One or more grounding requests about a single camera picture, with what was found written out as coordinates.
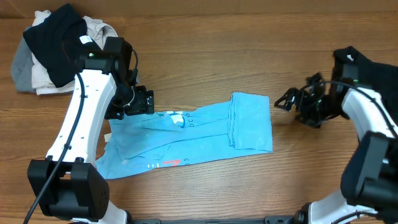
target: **black cable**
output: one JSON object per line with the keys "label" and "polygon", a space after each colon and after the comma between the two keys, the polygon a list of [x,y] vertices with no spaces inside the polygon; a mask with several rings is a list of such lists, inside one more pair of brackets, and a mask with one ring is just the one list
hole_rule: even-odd
{"label": "black cable", "polygon": [[357,92],[359,92],[360,94],[364,95],[367,99],[369,99],[372,103],[374,103],[376,105],[376,107],[380,111],[380,114],[384,118],[384,121],[386,122],[387,127],[391,131],[392,135],[394,136],[394,138],[398,138],[398,134],[396,133],[393,125],[391,124],[390,120],[388,119],[386,113],[381,108],[379,103],[374,98],[372,98],[371,96],[369,96],[367,93],[365,93],[364,91],[360,90],[356,86],[353,86],[353,85],[350,85],[350,84],[347,84],[347,83],[343,83],[343,82],[339,82],[339,81],[323,81],[323,82],[317,82],[317,83],[308,84],[308,85],[304,86],[303,88],[301,88],[300,91],[304,91],[306,88],[311,87],[311,86],[317,86],[317,85],[322,85],[322,84],[327,84],[327,83],[337,84],[337,85],[342,85],[342,86],[345,86],[345,87],[348,87],[348,88],[352,88],[352,89],[356,90]]}
{"label": "black cable", "polygon": [[376,214],[369,213],[369,212],[354,212],[354,213],[345,215],[345,216],[343,216],[341,218],[338,218],[337,220],[335,220],[334,222],[331,222],[330,224],[339,224],[340,222],[342,222],[342,221],[344,221],[344,220],[346,220],[348,218],[352,218],[352,217],[360,218],[361,215],[369,215],[371,217],[375,217],[376,216]]}
{"label": "black cable", "polygon": [[[62,42],[62,51],[65,54],[66,58],[71,63],[67,53],[65,52],[65,48],[63,46],[63,42]],[[73,126],[72,126],[72,128],[70,130],[67,142],[65,143],[65,145],[63,145],[63,150],[62,150],[61,156],[58,159],[57,164],[55,165],[55,167],[54,167],[53,171],[51,172],[50,176],[48,177],[48,179],[44,183],[44,185],[42,187],[42,190],[40,190],[38,196],[36,197],[35,201],[33,202],[32,206],[30,207],[28,213],[26,214],[26,217],[25,217],[25,220],[24,220],[24,224],[27,224],[29,222],[29,220],[30,220],[30,218],[31,218],[31,216],[33,214],[33,211],[35,210],[35,208],[36,208],[37,204],[39,203],[40,199],[43,197],[44,192],[50,186],[50,184],[51,184],[52,180],[54,179],[55,175],[57,175],[57,172],[58,172],[59,167],[60,167],[60,165],[61,165],[61,163],[63,161],[63,158],[65,157],[68,149],[70,149],[70,143],[72,141],[73,134],[75,133],[77,124],[79,123],[80,115],[81,115],[81,112],[83,110],[83,104],[85,102],[85,86],[84,86],[84,83],[83,83],[83,79],[81,78],[81,75],[80,75],[80,73],[77,70],[76,70],[76,75],[77,75],[77,77],[79,79],[79,82],[80,82],[81,96],[80,96],[80,105],[79,105],[79,109],[78,109],[77,114],[76,114],[75,122],[73,122]]]}
{"label": "black cable", "polygon": [[134,50],[133,48],[131,48],[131,50],[132,50],[132,52],[134,53],[134,56],[135,56],[135,58],[136,58],[136,66],[134,67],[134,69],[136,70],[137,67],[138,67],[138,55],[137,55],[136,50]]}

